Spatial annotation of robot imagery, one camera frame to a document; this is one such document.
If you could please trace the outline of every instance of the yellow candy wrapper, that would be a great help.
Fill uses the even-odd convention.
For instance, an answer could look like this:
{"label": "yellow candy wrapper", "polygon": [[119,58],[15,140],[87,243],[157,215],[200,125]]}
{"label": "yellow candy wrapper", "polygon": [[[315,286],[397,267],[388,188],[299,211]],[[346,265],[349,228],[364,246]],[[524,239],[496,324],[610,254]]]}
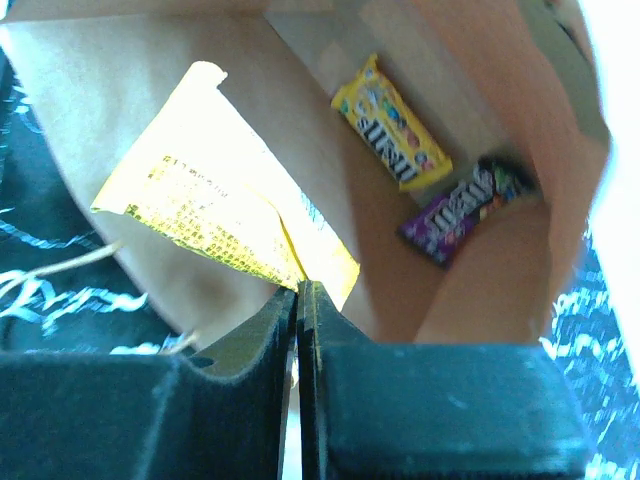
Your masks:
{"label": "yellow candy wrapper", "polygon": [[377,60],[372,54],[356,78],[338,90],[331,106],[376,152],[400,191],[426,187],[451,172],[451,158],[378,70]]}
{"label": "yellow candy wrapper", "polygon": [[194,64],[92,210],[130,215],[181,247],[294,291],[320,281],[342,309],[360,266],[218,90],[225,77],[216,65]]}

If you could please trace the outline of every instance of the purple candy wrapper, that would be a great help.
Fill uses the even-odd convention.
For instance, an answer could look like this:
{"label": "purple candy wrapper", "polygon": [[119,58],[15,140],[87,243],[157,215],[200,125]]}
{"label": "purple candy wrapper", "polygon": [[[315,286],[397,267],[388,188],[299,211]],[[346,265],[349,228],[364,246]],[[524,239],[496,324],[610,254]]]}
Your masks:
{"label": "purple candy wrapper", "polygon": [[399,233],[438,265],[447,267],[478,223],[531,189],[531,182],[515,167],[483,158],[472,178],[436,195],[417,217],[399,228]]}

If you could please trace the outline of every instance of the paper bag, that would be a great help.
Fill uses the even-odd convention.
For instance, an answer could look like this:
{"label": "paper bag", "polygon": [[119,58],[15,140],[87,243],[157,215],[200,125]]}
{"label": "paper bag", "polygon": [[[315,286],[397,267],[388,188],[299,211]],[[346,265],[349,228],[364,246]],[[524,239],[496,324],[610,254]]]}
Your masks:
{"label": "paper bag", "polygon": [[[70,191],[106,240],[128,245],[119,260],[172,325],[208,326],[206,343],[272,288],[133,219],[88,209],[189,66],[205,60],[229,73],[222,94],[361,264],[343,313],[365,333],[532,342],[544,330],[578,252],[608,136],[591,65],[543,2],[352,0],[314,12],[302,0],[277,11],[253,3],[264,15],[230,14],[234,2],[223,1],[192,0],[184,15],[170,0],[83,2],[78,14],[77,2],[46,14],[40,3],[17,4],[3,46]],[[29,21],[44,18],[56,20]],[[417,205],[329,107],[374,51],[454,173],[505,148],[544,194],[485,225],[446,273],[396,237]]]}

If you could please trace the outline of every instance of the yellow paper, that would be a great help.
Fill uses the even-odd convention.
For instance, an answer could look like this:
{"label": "yellow paper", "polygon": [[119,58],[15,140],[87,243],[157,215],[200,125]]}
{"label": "yellow paper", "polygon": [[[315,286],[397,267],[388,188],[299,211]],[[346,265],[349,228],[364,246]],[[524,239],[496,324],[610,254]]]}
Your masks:
{"label": "yellow paper", "polygon": [[360,267],[218,91],[225,77],[194,64],[92,210],[130,215],[181,247],[295,291],[320,281],[341,309]]}

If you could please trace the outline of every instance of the chocolate candy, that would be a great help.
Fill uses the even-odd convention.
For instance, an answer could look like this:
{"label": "chocolate candy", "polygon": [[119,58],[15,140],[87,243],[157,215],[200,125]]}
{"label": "chocolate candy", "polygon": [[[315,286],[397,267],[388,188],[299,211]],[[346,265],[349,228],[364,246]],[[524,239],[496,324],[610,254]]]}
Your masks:
{"label": "chocolate candy", "polygon": [[399,228],[399,234],[438,265],[447,267],[478,223],[533,189],[532,182],[515,165],[484,157],[470,179],[436,195],[417,217]]}
{"label": "chocolate candy", "polygon": [[376,65],[374,53],[331,106],[339,110],[376,152],[401,191],[423,188],[452,170],[451,158],[409,110]]}

